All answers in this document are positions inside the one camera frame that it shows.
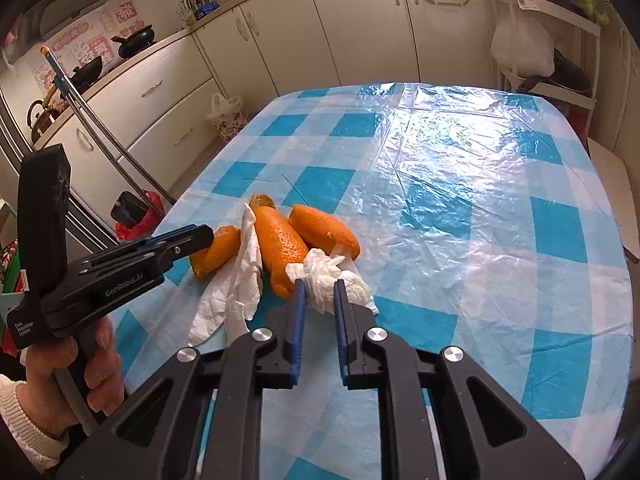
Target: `drawer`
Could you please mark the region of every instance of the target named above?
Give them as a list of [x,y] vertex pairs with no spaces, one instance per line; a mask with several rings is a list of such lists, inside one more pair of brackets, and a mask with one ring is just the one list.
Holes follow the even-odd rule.
[[[211,97],[220,92],[215,80],[180,101],[130,147],[129,153],[165,189],[169,190],[218,136],[206,120],[211,113]],[[122,159],[125,168],[145,189],[145,179]]]
[[134,191],[95,145],[78,118],[70,118],[63,128],[61,131],[68,132],[68,135],[60,140],[71,164],[71,187],[113,229],[115,221],[110,213],[116,199],[124,190]]
[[174,41],[118,76],[89,105],[130,146],[167,110],[211,78],[191,36]]

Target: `black pan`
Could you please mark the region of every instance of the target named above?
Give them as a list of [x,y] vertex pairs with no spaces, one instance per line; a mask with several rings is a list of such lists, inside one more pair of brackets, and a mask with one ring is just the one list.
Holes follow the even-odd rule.
[[79,93],[83,94],[98,81],[102,73],[102,56],[95,57],[82,68],[76,66],[74,72],[71,83]]
[[535,75],[527,77],[516,90],[519,94],[524,94],[533,90],[538,83],[550,83],[567,90],[572,90],[578,94],[589,95],[591,92],[591,81],[583,70],[575,63],[565,58],[558,49],[554,50],[555,72],[549,77]]
[[111,41],[121,43],[118,49],[118,56],[122,59],[129,59],[135,56],[137,53],[145,50],[148,46],[154,42],[156,33],[154,32],[152,25],[142,27],[140,30],[134,32],[126,40],[120,36],[114,36]]

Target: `sleeve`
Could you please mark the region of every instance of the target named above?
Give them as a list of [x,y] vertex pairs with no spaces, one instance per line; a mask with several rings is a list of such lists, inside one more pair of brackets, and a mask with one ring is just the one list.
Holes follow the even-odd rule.
[[15,396],[15,387],[21,383],[24,382],[13,382],[0,375],[0,415],[30,462],[44,471],[58,463],[68,445],[68,434],[65,432],[63,439],[58,440],[31,422]]

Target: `orange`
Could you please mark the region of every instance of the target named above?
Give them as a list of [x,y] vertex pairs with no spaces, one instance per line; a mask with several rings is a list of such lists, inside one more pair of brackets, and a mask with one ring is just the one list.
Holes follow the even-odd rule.
[[262,262],[271,273],[271,288],[288,300],[293,295],[293,283],[285,268],[287,264],[301,264],[309,249],[284,215],[268,206],[255,210],[255,233]]
[[213,236],[213,243],[197,253],[189,255],[191,269],[201,280],[210,272],[222,267],[226,261],[240,250],[240,229],[225,225]]
[[336,244],[344,245],[351,252],[352,260],[360,254],[360,244],[355,235],[329,213],[308,205],[294,204],[289,222],[307,244],[322,249],[326,254],[330,254]]
[[271,197],[269,195],[265,195],[264,193],[257,193],[251,197],[251,200],[249,200],[249,207],[254,213],[256,209],[262,206],[272,207],[276,209],[276,205]]

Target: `kettle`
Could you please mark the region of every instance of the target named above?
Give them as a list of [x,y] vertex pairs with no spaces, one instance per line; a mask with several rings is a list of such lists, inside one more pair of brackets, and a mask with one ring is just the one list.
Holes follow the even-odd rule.
[[[31,142],[34,144],[41,136],[43,136],[44,132],[47,131],[47,128],[53,124],[53,121],[60,117],[60,112],[58,110],[55,108],[49,108],[49,101],[51,101],[55,91],[56,86],[53,85],[44,98],[44,101],[34,101],[31,103],[29,111],[27,112],[27,126],[31,128]],[[31,112],[33,112],[35,105],[41,105],[42,112],[36,114],[36,121],[33,123],[33,126],[31,126]]]

